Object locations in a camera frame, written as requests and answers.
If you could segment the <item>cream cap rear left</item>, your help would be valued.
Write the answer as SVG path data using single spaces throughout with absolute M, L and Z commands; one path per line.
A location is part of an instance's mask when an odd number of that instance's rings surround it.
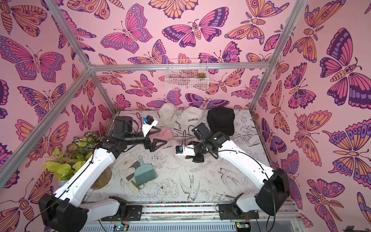
M 159 123 L 165 126 L 172 126 L 176 119 L 176 107 L 172 103 L 165 103 L 158 111 L 157 111 L 157 120 Z

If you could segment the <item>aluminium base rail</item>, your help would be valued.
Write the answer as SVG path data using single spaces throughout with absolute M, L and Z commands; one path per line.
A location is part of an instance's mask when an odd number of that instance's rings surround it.
M 291 203 L 275 216 L 257 210 L 259 219 L 221 220 L 217 204 L 127 204 L 142 205 L 140 221 L 101 221 L 86 224 L 80 232 L 304 232 L 300 215 Z

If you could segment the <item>aluminium frame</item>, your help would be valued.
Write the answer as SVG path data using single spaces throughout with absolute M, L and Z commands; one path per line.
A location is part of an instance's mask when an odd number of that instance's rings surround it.
M 296 23 L 300 17 L 301 11 L 305 8 L 306 1 L 295 1 L 293 8 L 286 19 L 285 28 L 281 34 L 281 37 L 273 51 L 271 59 L 269 62 L 240 62 L 240 63 L 212 63 L 209 64 L 209 68 L 213 69 L 233 69 L 233 68 L 262 68 L 265 70 L 263 78 L 260 81 L 260 87 L 258 88 L 252 102 L 249 106 L 250 112 L 254 111 L 258 103 L 258 97 L 262 93 L 262 87 L 268 82 L 269 76 L 273 72 L 274 65 L 278 62 L 281 52 L 284 49 L 289 36 L 291 35 Z M 85 67 L 84 71 L 81 72 L 80 76 L 75 80 L 70 87 L 67 89 L 66 93 L 61 96 L 56 105 L 51 109 L 51 111 L 46 115 L 46 117 L 41 120 L 41 122 L 35 127 L 34 131 L 29 137 L 26 138 L 24 142 L 13 152 L 12 156 L 9 158 L 8 162 L 1 168 L 1 187 L 4 187 L 7 181 L 12 177 L 12 175 L 19 168 L 23 160 L 31 152 L 31 149 L 36 145 L 39 139 L 46 133 L 46 130 L 55 122 L 57 117 L 59 117 L 62 110 L 67 106 L 67 104 L 72 100 L 75 93 L 78 91 L 81 85 L 88 79 L 91 78 L 95 81 L 96 88 L 99 90 L 101 97 L 104 102 L 114 112 L 114 107 L 108 97 L 107 92 L 104 90 L 100 81 L 98 80 L 96 73 L 102 71 L 165 71 L 168 69 L 166 64 L 148 64 L 148 65 L 92 65 L 87 59 L 85 53 L 81 49 L 77 40 L 74 38 L 72 31 L 67 25 L 67 21 L 62 16 L 62 13 L 55 2 L 46 1 L 46 4 L 50 8 L 50 13 L 56 17 L 57 22 L 64 30 L 71 46 L 76 52 L 82 65 Z

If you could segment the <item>black cap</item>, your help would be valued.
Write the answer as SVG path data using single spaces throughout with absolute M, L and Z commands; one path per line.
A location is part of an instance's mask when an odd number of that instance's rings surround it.
M 212 133 L 222 132 L 227 136 L 235 133 L 233 109 L 216 107 L 208 111 L 207 122 Z

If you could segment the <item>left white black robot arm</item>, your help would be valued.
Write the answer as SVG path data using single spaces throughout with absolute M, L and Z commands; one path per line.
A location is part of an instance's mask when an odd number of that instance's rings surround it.
M 83 203 L 83 198 L 109 165 L 111 165 L 129 145 L 144 145 L 153 152 L 165 145 L 165 140 L 150 140 L 150 135 L 159 133 L 158 121 L 152 116 L 141 119 L 138 131 L 133 124 L 136 120 L 119 116 L 114 120 L 114 128 L 96 146 L 92 156 L 73 177 L 53 194 L 44 194 L 38 202 L 40 216 L 46 227 L 57 232 L 79 232 L 86 224 L 103 218 L 123 219 L 127 213 L 127 201 L 120 197 L 109 197 L 100 202 Z

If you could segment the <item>teal hand brush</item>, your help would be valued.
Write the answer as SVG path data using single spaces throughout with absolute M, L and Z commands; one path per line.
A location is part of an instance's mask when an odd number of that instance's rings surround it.
M 157 178 L 157 173 L 152 164 L 145 163 L 141 155 L 138 156 L 140 166 L 134 171 L 134 179 L 137 186 L 143 185 Z

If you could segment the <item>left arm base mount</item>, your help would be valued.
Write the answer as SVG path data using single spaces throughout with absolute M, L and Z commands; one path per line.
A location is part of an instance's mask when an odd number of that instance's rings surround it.
M 140 221 L 142 211 L 142 205 L 123 206 L 119 208 L 115 215 L 103 217 L 101 221 Z

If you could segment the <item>potted green plant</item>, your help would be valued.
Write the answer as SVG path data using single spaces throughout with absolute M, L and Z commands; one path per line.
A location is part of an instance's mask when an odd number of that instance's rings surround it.
M 84 137 L 74 137 L 65 150 L 58 148 L 52 153 L 43 168 L 53 175 L 59 186 L 70 180 L 93 156 L 94 150 L 105 136 L 97 132 L 86 132 Z

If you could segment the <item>clear plastic dustpan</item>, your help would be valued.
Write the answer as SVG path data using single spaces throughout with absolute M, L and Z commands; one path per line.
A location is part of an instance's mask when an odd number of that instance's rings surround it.
M 141 188 L 136 184 L 134 172 L 140 167 L 139 161 L 131 153 L 123 153 L 113 165 L 113 169 L 120 177 L 123 191 L 138 194 Z

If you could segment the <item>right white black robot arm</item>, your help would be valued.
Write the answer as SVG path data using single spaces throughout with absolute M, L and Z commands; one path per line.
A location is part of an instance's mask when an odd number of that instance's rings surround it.
M 262 210 L 275 216 L 290 196 L 288 174 L 281 168 L 274 170 L 244 152 L 222 132 L 212 133 L 204 123 L 192 129 L 199 141 L 194 146 L 196 158 L 209 153 L 214 158 L 222 158 L 245 174 L 258 189 L 256 194 L 242 194 L 235 200 L 242 212 Z

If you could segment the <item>small succulent in basket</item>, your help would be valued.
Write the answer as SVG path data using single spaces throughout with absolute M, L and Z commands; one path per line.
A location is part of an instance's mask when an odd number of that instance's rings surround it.
M 198 77 L 199 79 L 204 79 L 204 78 L 206 78 L 207 76 L 206 76 L 205 73 L 198 73 L 197 77 Z

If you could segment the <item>plain pink cap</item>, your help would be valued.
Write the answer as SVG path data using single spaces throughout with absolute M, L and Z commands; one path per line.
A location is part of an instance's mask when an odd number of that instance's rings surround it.
M 160 127 L 160 129 L 161 129 L 161 132 L 160 132 L 160 133 L 153 134 L 153 135 L 149 136 L 151 142 L 153 142 L 153 140 L 154 140 L 155 138 L 157 138 L 157 139 L 161 139 L 161 140 L 166 140 L 166 141 L 168 141 L 168 143 L 169 143 L 171 140 L 173 140 L 173 134 L 172 134 L 172 132 L 171 132 L 170 129 L 168 129 L 168 128 L 166 128 L 166 127 Z M 160 149 L 157 150 L 157 151 L 161 151 L 163 148 L 166 147 L 166 145 L 163 146 L 162 148 L 160 148 Z

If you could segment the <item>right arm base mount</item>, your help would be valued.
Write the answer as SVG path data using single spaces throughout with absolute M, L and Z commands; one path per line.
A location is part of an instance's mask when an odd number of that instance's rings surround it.
M 219 213 L 221 220 L 234 220 L 234 219 L 259 219 L 257 210 L 243 212 L 237 205 L 233 204 L 217 204 L 215 209 Z

